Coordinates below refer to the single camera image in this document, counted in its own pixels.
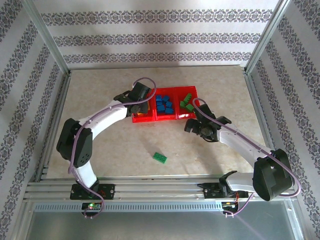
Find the red plastic bin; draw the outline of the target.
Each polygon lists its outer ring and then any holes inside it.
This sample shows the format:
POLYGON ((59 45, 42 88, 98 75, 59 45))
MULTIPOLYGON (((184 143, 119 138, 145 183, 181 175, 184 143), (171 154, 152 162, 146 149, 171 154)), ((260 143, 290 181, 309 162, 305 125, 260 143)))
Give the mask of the red plastic bin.
MULTIPOLYGON (((154 122, 156 120, 156 95, 154 94, 155 90, 151 89, 149 93, 146 95, 145 98, 150 97, 152 94, 152 98, 150 98, 148 101, 151 101, 150 106, 151 109, 147 112, 147 114, 144 114, 144 116, 133 116, 132 115, 132 122, 133 123, 148 123, 148 122, 154 122)), ((140 104, 140 111, 143 105, 148 104, 148 101, 143 102, 140 104)))
POLYGON ((191 94, 191 98, 185 105, 192 104, 193 99, 198 97, 197 89, 195 86, 176 86, 174 87, 174 100, 175 100, 175 112, 178 120, 182 119, 195 119, 196 115, 180 106, 181 101, 185 99, 187 94, 191 94))
POLYGON ((174 87, 163 87, 163 88, 157 88, 155 91, 155 97, 157 95, 163 96, 169 96, 169 102, 172 102, 172 109, 174 110, 174 114, 166 114, 164 112, 158 112, 157 111, 157 101, 155 100, 156 103, 156 112, 155 112, 155 121, 168 121, 168 120, 176 120, 177 115, 176 115, 176 110, 175 110, 175 97, 174 97, 174 87))

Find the green lego plate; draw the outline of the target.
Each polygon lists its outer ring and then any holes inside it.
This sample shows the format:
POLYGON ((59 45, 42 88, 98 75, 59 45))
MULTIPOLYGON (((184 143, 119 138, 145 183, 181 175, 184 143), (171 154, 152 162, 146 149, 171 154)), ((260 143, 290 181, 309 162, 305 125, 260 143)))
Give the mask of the green lego plate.
POLYGON ((155 152, 152 156, 152 158, 162 164, 165 164, 167 161, 167 157, 162 155, 161 153, 155 152))

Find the right control board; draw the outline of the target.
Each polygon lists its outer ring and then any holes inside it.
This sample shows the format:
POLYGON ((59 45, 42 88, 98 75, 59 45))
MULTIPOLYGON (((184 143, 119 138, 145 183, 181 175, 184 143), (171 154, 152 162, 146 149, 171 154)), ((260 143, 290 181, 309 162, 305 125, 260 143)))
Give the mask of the right control board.
POLYGON ((232 201, 232 202, 223 202, 222 203, 222 207, 223 208, 227 208, 227 209, 237 209, 239 205, 239 201, 232 201))

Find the control board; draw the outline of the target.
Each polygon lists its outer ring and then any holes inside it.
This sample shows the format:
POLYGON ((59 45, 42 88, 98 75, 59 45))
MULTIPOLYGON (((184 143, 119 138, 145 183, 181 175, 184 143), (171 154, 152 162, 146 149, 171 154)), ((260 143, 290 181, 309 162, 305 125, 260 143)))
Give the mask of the control board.
POLYGON ((239 205, 239 201, 232 201, 232 202, 223 202, 222 203, 222 207, 223 208, 227 208, 227 209, 237 209, 239 205))
POLYGON ((83 211, 99 211, 101 206, 101 202, 84 202, 81 206, 81 209, 83 211))

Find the grey metal panel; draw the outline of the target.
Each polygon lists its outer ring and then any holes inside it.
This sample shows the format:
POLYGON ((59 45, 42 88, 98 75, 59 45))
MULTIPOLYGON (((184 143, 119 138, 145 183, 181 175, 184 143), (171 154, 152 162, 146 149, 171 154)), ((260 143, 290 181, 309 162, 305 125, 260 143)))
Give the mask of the grey metal panel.
POLYGON ((27 240, 305 240, 288 217, 275 212, 226 218, 218 212, 36 212, 27 240))

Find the left control board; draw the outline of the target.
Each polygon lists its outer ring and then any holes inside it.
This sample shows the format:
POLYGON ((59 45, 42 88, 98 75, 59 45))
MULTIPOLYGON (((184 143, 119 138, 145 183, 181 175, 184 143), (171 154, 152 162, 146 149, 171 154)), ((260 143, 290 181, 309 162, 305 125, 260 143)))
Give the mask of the left control board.
POLYGON ((101 206, 101 202, 84 202, 81 206, 81 209, 83 211, 99 211, 101 206))

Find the right aluminium side rail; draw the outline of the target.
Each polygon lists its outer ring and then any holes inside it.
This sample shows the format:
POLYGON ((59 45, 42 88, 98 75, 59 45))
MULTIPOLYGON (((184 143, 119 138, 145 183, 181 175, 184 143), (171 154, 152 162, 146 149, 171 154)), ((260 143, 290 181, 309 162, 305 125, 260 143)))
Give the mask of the right aluminium side rail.
POLYGON ((261 130, 261 133, 262 133, 264 143, 267 147, 274 149, 275 145, 273 143, 272 136, 269 132, 267 121, 265 119, 265 115, 264 115, 263 109, 261 107, 260 100, 259 100, 257 91, 255 89, 254 83, 252 81, 252 78, 250 75, 248 75, 246 73, 244 73, 243 76, 244 76, 244 80, 245 80, 245 83, 248 88, 248 92, 249 92, 249 95, 250 95, 250 98, 251 98, 251 101, 253 104, 253 108, 254 108, 254 111, 255 111, 255 114, 257 117, 257 121, 258 121, 260 130, 261 130))

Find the aluminium side rail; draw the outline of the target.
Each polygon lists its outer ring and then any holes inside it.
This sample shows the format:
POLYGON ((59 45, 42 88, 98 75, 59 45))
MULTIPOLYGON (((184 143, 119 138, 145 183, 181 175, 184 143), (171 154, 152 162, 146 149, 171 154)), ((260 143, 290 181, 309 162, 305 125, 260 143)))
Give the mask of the aluminium side rail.
POLYGON ((55 102, 52 108, 51 117, 49 119, 46 135, 44 138, 44 145, 40 155, 40 162, 36 168, 34 181, 40 182, 42 179, 45 166, 50 162, 50 157, 55 146, 55 139, 59 128, 60 119, 62 116, 65 100, 69 84, 71 81, 72 72, 66 75, 60 83, 55 102))
POLYGON ((244 73, 243 76, 244 76, 244 80, 245 80, 245 83, 248 88, 248 92, 249 92, 249 95, 250 95, 250 98, 251 98, 251 101, 253 104, 253 108, 254 108, 254 111, 255 111, 255 114, 257 117, 257 121, 258 121, 260 130, 261 130, 261 133, 262 133, 264 143, 267 147, 274 149, 275 145, 273 143, 272 136, 269 132, 267 121, 265 119, 265 115, 264 115, 263 109, 261 107, 260 100, 259 100, 257 91, 255 89, 254 83, 252 81, 252 78, 250 75, 248 75, 246 73, 244 73))

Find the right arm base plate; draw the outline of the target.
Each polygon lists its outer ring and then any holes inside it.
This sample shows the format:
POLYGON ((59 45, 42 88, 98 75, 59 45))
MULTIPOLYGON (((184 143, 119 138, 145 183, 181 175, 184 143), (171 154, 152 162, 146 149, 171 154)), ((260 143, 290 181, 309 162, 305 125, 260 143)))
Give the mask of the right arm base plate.
POLYGON ((197 185, 202 189, 205 199, 224 199, 224 198, 248 198, 247 191, 231 190, 229 186, 218 182, 199 183, 197 185))

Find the aluminium mounting rail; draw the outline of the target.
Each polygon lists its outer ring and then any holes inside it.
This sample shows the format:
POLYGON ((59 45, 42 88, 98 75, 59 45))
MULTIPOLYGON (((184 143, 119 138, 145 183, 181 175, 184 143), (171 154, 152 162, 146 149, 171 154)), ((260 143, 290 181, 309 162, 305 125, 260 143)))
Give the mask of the aluminium mounting rail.
MULTIPOLYGON (((182 177, 110 177, 101 184, 114 184, 115 202, 177 202, 204 201, 202 183, 216 183, 218 178, 209 176, 182 177)), ((72 179, 45 179, 27 184, 24 201, 69 202, 72 179)))

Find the left aluminium side rail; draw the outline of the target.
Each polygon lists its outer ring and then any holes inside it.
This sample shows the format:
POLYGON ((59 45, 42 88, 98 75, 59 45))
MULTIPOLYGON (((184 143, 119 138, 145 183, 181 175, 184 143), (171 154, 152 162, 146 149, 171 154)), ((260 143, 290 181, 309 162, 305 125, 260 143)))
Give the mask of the left aluminium side rail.
POLYGON ((52 108, 51 117, 49 119, 46 135, 44 138, 44 145, 40 155, 40 162, 36 168, 34 181, 40 182, 42 179, 45 166, 50 162, 50 157, 55 146, 55 139, 59 128, 60 119, 62 116, 65 100, 69 84, 71 81, 72 72, 66 75, 60 83, 55 102, 52 108))

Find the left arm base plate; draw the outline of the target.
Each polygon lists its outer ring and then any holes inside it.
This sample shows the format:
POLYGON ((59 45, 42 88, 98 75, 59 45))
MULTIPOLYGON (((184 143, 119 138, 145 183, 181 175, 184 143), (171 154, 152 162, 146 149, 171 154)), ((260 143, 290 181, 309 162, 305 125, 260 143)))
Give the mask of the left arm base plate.
MULTIPOLYGON (((94 192, 103 197, 104 200, 113 200, 115 194, 115 185, 114 184, 96 184, 92 189, 94 192)), ((87 191, 82 185, 76 183, 73 184, 70 191, 69 198, 71 200, 99 200, 100 198, 87 191)))

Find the right aluminium frame post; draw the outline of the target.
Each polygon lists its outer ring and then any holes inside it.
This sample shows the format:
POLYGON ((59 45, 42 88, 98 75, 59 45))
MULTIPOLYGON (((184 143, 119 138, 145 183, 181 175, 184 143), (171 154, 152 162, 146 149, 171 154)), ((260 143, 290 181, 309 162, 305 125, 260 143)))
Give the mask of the right aluminium frame post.
POLYGON ((255 46, 247 64, 245 67, 242 68, 242 73, 244 75, 248 75, 253 68, 255 67, 257 61, 259 60, 260 56, 262 55, 267 43, 271 39, 272 35, 274 34, 274 31, 277 28, 277 25, 279 24, 282 16, 285 14, 289 4, 292 0, 279 0, 277 5, 275 6, 275 9, 265 26, 260 39, 258 40, 257 45, 255 46))

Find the aluminium frame post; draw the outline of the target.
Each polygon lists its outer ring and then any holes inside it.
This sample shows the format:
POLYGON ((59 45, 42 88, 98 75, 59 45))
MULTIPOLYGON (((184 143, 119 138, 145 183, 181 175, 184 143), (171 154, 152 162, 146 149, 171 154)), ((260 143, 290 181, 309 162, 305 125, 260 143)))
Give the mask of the aluminium frame post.
POLYGON ((69 75, 71 70, 69 69, 63 55, 61 54, 54 38, 52 37, 50 31, 47 28, 41 14, 39 13, 38 9, 33 0, 20 0, 23 7, 25 8, 28 16, 32 20, 34 26, 36 27, 37 31, 39 32, 42 40, 48 47, 50 53, 52 54, 55 62, 58 64, 60 70, 69 75))
POLYGON ((259 60, 260 56, 262 55, 267 43, 271 39, 272 35, 274 34, 274 31, 277 28, 277 25, 279 24, 282 16, 285 14, 289 4, 292 0, 279 0, 277 5, 275 6, 275 9, 265 26, 260 39, 258 40, 257 45, 255 46, 247 64, 245 67, 242 68, 242 73, 244 75, 248 75, 253 68, 255 67, 257 61, 259 60))

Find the left aluminium frame post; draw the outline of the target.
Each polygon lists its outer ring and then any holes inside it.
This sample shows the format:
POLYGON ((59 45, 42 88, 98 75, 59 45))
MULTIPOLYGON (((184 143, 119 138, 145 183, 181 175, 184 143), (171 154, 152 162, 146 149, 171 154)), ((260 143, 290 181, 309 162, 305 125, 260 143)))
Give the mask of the left aluminium frame post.
POLYGON ((20 0, 23 7, 25 8, 28 16, 32 20, 34 26, 36 27, 37 31, 39 32, 42 40, 48 47, 50 53, 52 54, 55 62, 58 64, 60 70, 69 75, 71 70, 69 69, 63 55, 61 54, 54 38, 52 37, 50 31, 47 28, 41 14, 39 13, 38 9, 33 0, 20 0))

